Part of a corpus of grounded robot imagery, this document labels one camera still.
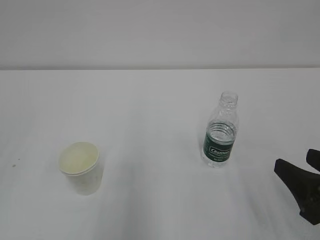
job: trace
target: white paper cup with lid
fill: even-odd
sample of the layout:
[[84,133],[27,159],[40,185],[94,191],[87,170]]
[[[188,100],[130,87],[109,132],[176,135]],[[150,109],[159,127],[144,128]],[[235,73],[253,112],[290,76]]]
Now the white paper cup with lid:
[[95,193],[101,184],[103,169],[99,165],[99,151],[89,142],[76,142],[64,149],[59,169],[78,194]]

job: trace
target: white wall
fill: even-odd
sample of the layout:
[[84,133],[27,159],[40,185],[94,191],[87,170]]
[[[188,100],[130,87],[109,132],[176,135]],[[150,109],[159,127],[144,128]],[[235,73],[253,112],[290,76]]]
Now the white wall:
[[320,66],[320,0],[0,0],[0,69]]

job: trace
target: clear plastic bottle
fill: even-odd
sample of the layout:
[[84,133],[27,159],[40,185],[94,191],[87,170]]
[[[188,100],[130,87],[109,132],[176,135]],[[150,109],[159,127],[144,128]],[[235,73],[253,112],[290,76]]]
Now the clear plastic bottle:
[[239,129],[237,103],[236,93],[223,92],[209,119],[201,157],[210,167],[220,168],[230,157]]

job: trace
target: cup rim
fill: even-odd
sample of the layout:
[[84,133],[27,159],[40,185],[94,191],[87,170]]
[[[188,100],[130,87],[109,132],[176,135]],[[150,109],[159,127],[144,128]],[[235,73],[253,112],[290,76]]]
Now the cup rim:
[[[62,168],[61,168],[61,157],[62,157],[62,154],[67,150],[69,149],[71,146],[75,145],[75,144],[79,144],[79,143],[83,143],[83,144],[90,144],[92,146],[94,146],[95,150],[96,150],[96,160],[94,161],[94,163],[92,165],[90,165],[89,167],[87,167],[86,169],[82,170],[82,171],[79,171],[79,172],[66,172],[64,171]],[[77,142],[74,142],[72,144],[70,144],[69,146],[67,146],[65,149],[62,150],[62,152],[60,153],[60,156],[59,156],[59,160],[58,160],[58,165],[59,165],[59,170],[67,175],[67,176],[80,176],[80,175],[83,175],[83,174],[86,174],[87,172],[90,172],[97,164],[98,164],[98,161],[99,161],[99,150],[97,148],[96,145],[94,145],[93,143],[91,142],[88,142],[88,141],[77,141]]]

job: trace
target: white tabletop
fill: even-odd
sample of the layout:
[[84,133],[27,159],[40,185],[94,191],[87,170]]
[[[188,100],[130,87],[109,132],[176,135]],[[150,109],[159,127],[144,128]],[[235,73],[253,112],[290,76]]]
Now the white tabletop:
[[[317,173],[320,69],[0,71],[0,239],[318,240],[274,173]],[[240,128],[221,169],[200,158],[222,91]],[[76,194],[63,148],[96,144],[99,190]]]

